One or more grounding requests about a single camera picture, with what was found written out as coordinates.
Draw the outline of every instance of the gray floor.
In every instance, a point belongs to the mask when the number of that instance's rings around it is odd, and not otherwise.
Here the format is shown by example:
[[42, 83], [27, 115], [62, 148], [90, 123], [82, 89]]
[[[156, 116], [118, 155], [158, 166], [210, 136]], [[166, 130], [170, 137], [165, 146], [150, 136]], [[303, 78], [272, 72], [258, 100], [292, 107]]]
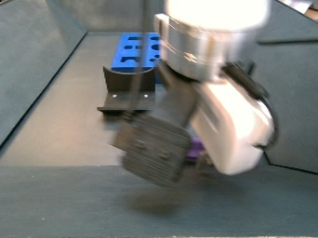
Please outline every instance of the gray floor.
[[318, 236], [318, 177], [186, 169], [164, 189], [121, 165], [97, 110], [117, 33], [90, 33], [0, 152], [0, 236]]
[[90, 33], [0, 152], [0, 166], [118, 165], [118, 122], [97, 110], [118, 33]]

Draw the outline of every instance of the hole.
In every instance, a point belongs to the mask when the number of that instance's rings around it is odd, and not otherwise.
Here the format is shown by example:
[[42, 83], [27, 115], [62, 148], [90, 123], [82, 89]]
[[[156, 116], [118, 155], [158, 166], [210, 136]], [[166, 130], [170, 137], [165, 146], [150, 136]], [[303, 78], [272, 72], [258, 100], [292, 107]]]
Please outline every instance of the hole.
[[131, 37], [129, 38], [129, 40], [130, 40], [130, 41], [140, 41], [140, 40], [142, 40], [142, 37], [140, 37], [140, 36], [131, 36]]
[[160, 45], [153, 45], [153, 46], [152, 46], [152, 48], [153, 48], [154, 50], [160, 50], [160, 47], [161, 47]]
[[122, 57], [122, 61], [121, 62], [126, 62], [127, 60], [134, 60], [135, 62], [141, 61], [141, 57]]

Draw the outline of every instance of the blue block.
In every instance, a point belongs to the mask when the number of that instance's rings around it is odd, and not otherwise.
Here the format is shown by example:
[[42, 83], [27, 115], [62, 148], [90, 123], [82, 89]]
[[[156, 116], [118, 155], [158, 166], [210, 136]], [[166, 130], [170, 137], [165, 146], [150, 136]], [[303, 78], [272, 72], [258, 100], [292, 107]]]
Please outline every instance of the blue block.
[[[134, 73], [141, 61], [141, 36], [142, 33], [123, 33], [118, 43], [111, 69], [123, 73]], [[148, 33], [148, 52], [144, 62], [144, 70], [156, 66], [161, 59], [161, 38], [158, 33]]]

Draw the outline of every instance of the black cable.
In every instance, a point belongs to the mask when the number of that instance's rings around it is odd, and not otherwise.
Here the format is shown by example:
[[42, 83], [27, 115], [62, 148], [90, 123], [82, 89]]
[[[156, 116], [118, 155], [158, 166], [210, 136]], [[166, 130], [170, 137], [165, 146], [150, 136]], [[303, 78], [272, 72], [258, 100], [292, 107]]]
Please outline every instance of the black cable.
[[269, 99], [265, 97], [260, 101], [266, 106], [266, 108], [270, 112], [270, 115], [273, 117], [273, 121], [274, 121], [274, 133], [273, 133], [273, 136], [270, 137], [268, 145], [257, 145], [256, 146], [256, 147], [261, 148], [262, 150], [266, 150], [266, 149], [272, 148], [276, 145], [277, 140], [278, 140], [278, 135], [280, 135], [278, 116], [277, 116], [277, 112], [274, 110], [273, 104], [270, 103]]
[[252, 76], [242, 70], [237, 63], [229, 62], [226, 66], [222, 67], [224, 72], [230, 76], [230, 78], [237, 82], [240, 86], [246, 90], [250, 97], [258, 101], [261, 101], [273, 117], [274, 122], [274, 133], [270, 137], [269, 143], [266, 145], [256, 145], [260, 149], [265, 150], [274, 146], [278, 139], [278, 116], [274, 111], [273, 104], [269, 101], [269, 93], [266, 89], [254, 81]]
[[127, 111], [123, 114], [123, 121], [130, 122], [134, 118], [134, 108], [138, 106], [140, 101], [140, 91], [142, 86], [142, 79], [144, 79], [144, 64], [146, 59], [146, 52], [148, 52], [148, 29], [149, 29], [149, 0], [142, 1], [142, 34], [141, 34], [141, 54], [140, 54], [140, 61], [138, 61], [138, 67], [135, 68], [135, 75], [133, 77], [133, 83], [131, 83], [131, 101], [127, 108]]

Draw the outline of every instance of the purple object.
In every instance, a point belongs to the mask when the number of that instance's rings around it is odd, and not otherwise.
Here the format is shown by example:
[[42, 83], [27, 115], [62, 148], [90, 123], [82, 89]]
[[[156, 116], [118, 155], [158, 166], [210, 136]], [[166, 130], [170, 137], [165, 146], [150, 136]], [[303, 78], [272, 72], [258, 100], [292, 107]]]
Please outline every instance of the purple object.
[[201, 156], [201, 152], [205, 151], [204, 144], [200, 138], [193, 138], [193, 147], [188, 153], [186, 160], [196, 162]]

